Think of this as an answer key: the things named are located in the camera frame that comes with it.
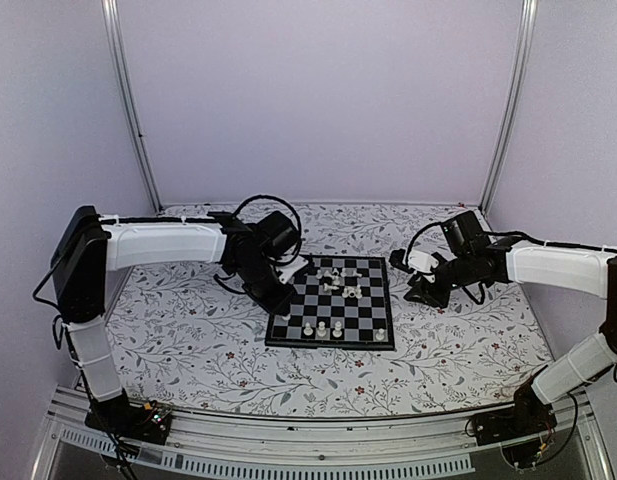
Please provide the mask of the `white knight chess piece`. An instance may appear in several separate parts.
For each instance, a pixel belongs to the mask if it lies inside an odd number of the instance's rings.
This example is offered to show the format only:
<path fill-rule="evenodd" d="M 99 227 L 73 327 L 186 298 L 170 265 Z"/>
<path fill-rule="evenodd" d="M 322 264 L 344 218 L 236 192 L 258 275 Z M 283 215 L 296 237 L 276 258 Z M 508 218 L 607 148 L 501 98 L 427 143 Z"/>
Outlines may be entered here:
<path fill-rule="evenodd" d="M 316 278 L 325 292 L 339 290 L 341 287 L 341 279 L 338 274 L 334 274 L 331 270 L 318 269 Z"/>

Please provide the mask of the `white bishop chess piece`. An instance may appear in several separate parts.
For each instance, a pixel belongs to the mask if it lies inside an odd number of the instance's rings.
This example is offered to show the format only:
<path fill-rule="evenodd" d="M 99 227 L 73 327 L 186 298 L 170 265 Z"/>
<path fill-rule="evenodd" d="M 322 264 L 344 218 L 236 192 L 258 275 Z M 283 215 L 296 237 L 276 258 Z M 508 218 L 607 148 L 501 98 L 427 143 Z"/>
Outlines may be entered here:
<path fill-rule="evenodd" d="M 319 338 L 325 338 L 328 334 L 326 329 L 326 324 L 324 322 L 319 322 L 316 330 L 316 334 Z"/>
<path fill-rule="evenodd" d="M 343 324 L 337 321 L 332 329 L 332 336 L 334 338 L 341 338 L 343 335 Z"/>

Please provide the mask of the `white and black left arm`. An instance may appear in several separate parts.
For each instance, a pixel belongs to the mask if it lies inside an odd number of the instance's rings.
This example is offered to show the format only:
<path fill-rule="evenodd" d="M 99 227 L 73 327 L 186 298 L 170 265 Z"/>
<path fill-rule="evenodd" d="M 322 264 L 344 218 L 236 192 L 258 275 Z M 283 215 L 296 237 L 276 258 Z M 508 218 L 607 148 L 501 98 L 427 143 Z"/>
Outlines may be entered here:
<path fill-rule="evenodd" d="M 240 293 L 270 315 L 286 315 L 296 291 L 292 278 L 309 261 L 301 253 L 301 221 L 274 210 L 247 223 L 235 212 L 203 217 L 102 215 L 78 208 L 33 299 L 56 311 L 62 336 L 90 394 L 99 419 L 116 434 L 136 426 L 106 333 L 109 274 L 148 265 L 197 262 L 216 265 L 241 281 Z"/>

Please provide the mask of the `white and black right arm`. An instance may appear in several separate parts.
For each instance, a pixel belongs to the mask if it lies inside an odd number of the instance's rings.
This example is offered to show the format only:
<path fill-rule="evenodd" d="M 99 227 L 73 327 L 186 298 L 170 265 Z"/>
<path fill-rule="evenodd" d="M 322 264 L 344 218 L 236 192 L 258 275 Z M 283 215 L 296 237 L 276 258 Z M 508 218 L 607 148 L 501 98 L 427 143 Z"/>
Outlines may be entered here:
<path fill-rule="evenodd" d="M 505 427 L 525 436 L 546 406 L 617 366 L 617 246 L 541 240 L 490 231 L 468 210 L 421 227 L 390 262 L 410 276 L 406 300 L 448 306 L 453 292 L 516 285 L 547 334 L 554 360 L 514 393 Z"/>

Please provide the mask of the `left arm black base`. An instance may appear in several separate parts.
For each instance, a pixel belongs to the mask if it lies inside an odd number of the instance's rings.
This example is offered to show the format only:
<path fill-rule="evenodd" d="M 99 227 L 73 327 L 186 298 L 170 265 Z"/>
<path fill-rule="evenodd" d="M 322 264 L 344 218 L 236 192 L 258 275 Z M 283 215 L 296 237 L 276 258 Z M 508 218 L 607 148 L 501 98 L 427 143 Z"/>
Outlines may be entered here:
<path fill-rule="evenodd" d="M 97 400 L 86 388 L 90 410 L 85 425 L 115 438 L 165 445 L 172 424 L 172 408 L 156 400 L 141 405 L 130 403 L 125 391 L 105 401 Z"/>

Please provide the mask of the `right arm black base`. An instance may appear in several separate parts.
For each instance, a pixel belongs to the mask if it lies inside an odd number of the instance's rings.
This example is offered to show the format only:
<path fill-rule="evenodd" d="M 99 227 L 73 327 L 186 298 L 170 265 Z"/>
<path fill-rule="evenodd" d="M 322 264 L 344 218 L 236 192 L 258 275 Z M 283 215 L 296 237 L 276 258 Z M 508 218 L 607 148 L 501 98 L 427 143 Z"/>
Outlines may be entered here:
<path fill-rule="evenodd" d="M 504 460 L 514 468 L 538 466 L 547 452 L 557 426 L 551 404 L 543 404 L 530 383 L 522 385 L 513 396 L 511 407 L 473 415 L 465 432 L 479 446 L 532 436 L 527 442 L 503 448 Z"/>

